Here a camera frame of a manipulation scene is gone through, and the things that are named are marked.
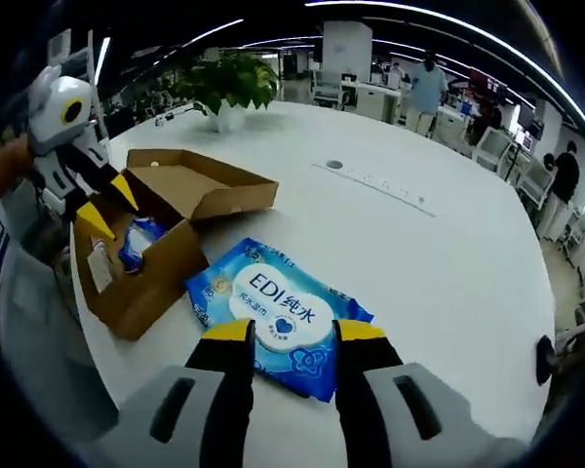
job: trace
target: ceiling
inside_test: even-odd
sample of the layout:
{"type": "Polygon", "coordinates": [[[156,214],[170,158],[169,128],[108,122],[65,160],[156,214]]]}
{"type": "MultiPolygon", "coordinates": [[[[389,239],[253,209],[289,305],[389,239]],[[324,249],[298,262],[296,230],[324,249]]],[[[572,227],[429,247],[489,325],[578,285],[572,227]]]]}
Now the ceiling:
{"type": "MultiPolygon", "coordinates": [[[[474,0],[419,0],[402,3],[465,21],[510,44],[562,84],[585,113],[585,28],[576,27],[578,21],[585,21],[582,18],[585,13],[577,8],[585,4],[583,0],[575,0],[571,11],[564,7],[562,12],[556,10],[560,7],[551,5],[554,2],[534,1],[531,4],[538,9],[535,13],[528,9],[532,7],[527,0],[487,0],[483,3],[474,0]],[[551,44],[557,55],[551,54],[551,44]]],[[[566,123],[576,126],[585,136],[585,118],[581,113],[568,103],[563,91],[533,71],[522,58],[463,25],[420,11],[372,5],[310,8],[304,6],[303,1],[210,1],[197,4],[172,0],[147,4],[125,0],[78,3],[61,0],[54,4],[50,16],[38,5],[24,8],[28,10],[20,17],[25,17],[26,21],[11,38],[13,44],[3,45],[11,46],[12,51],[22,43],[28,46],[26,54],[17,60],[17,72],[0,82],[7,92],[25,88],[45,64],[46,37],[66,27],[74,30],[72,49],[78,47],[78,41],[84,45],[85,31],[89,28],[95,31],[97,43],[105,36],[112,38],[99,82],[102,93],[112,93],[151,68],[170,51],[234,20],[244,21],[179,48],[177,53],[162,59],[158,66],[171,60],[186,61],[189,56],[199,55],[212,46],[234,47],[282,37],[320,35],[325,20],[361,20],[373,30],[375,39],[433,49],[438,54],[479,68],[529,99],[550,100],[562,111],[566,123]],[[153,46],[161,47],[149,55],[133,58],[136,51],[153,46]]],[[[416,51],[384,43],[374,43],[373,52],[386,56],[390,52],[420,56],[416,51]]],[[[467,74],[460,65],[448,63],[448,66],[467,74]]]]}

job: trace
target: person in blue shirt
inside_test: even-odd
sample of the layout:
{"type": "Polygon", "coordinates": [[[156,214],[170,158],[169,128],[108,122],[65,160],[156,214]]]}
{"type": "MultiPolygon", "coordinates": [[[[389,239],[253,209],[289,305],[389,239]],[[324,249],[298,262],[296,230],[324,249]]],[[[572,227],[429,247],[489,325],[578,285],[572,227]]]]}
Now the person in blue shirt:
{"type": "Polygon", "coordinates": [[[448,89],[447,76],[436,65],[436,55],[427,51],[424,62],[416,66],[411,76],[406,128],[425,137],[448,89]]]}

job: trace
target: blue wet wipes package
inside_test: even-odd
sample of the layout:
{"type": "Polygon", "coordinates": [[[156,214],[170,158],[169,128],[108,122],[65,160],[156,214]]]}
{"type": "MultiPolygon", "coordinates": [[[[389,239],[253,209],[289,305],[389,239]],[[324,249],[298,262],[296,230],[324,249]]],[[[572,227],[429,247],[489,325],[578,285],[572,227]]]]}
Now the blue wet wipes package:
{"type": "Polygon", "coordinates": [[[255,319],[258,371],[324,402],[335,390],[332,320],[372,320],[354,298],[315,280],[284,253],[249,238],[185,284],[206,328],[255,319]]]}
{"type": "Polygon", "coordinates": [[[165,235],[165,228],[151,217],[135,219],[124,238],[124,245],[117,256],[128,272],[139,270],[143,262],[143,251],[165,235]]]}

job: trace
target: cardboard box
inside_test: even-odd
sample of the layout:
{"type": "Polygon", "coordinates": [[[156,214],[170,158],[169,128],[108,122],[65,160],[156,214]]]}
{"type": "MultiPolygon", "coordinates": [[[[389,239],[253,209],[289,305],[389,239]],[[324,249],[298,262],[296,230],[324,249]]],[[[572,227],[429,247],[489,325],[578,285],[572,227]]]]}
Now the cardboard box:
{"type": "Polygon", "coordinates": [[[278,183],[185,150],[131,150],[123,174],[141,214],[169,232],[143,253],[140,272],[127,274],[117,252],[134,217],[95,195],[92,201],[117,236],[107,245],[114,280],[98,292],[87,261],[93,242],[78,221],[73,254],[89,309],[116,336],[135,340],[186,292],[183,281],[209,266],[188,220],[272,207],[278,183]]]}

